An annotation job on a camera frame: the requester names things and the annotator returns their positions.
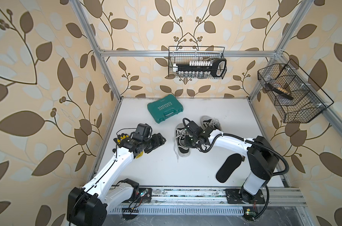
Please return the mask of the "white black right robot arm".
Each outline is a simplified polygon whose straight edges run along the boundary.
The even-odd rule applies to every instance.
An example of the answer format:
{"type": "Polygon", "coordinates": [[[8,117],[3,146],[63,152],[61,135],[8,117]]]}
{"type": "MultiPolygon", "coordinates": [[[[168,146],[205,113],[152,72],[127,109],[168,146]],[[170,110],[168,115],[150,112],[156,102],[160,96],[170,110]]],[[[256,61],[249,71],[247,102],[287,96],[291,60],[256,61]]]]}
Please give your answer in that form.
{"type": "Polygon", "coordinates": [[[208,153],[214,147],[220,147],[233,152],[218,171],[218,182],[226,182],[241,163],[247,161],[250,173],[238,193],[238,198],[244,203],[254,202],[257,194],[267,186],[272,177],[284,175],[290,170],[286,159],[262,136],[243,138],[214,127],[200,127],[188,118],[184,118],[182,123],[186,132],[182,142],[185,148],[208,153]]]}

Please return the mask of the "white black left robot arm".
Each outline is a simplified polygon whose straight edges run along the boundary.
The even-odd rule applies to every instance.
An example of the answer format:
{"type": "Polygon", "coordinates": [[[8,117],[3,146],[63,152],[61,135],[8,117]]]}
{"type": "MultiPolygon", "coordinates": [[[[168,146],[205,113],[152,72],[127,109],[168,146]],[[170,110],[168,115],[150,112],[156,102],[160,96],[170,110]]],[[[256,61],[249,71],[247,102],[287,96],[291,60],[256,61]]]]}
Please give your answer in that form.
{"type": "Polygon", "coordinates": [[[111,160],[82,188],[75,187],[69,193],[66,217],[70,226],[101,226],[108,213],[124,201],[137,204],[150,196],[150,188],[140,189],[131,179],[117,178],[137,156],[159,148],[166,139],[140,123],[130,135],[118,134],[114,142],[111,160]]]}

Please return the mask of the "black white canvas sneaker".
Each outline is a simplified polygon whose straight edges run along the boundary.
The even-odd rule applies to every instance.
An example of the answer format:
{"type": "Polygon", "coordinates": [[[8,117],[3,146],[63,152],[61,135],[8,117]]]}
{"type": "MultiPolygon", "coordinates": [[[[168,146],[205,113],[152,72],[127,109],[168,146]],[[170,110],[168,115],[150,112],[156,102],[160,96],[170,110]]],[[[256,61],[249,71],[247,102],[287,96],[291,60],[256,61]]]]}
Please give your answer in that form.
{"type": "Polygon", "coordinates": [[[178,154],[178,157],[188,157],[190,155],[190,148],[185,145],[185,138],[187,136],[187,132],[184,129],[184,125],[180,123],[176,126],[175,129],[175,151],[178,154]]]}

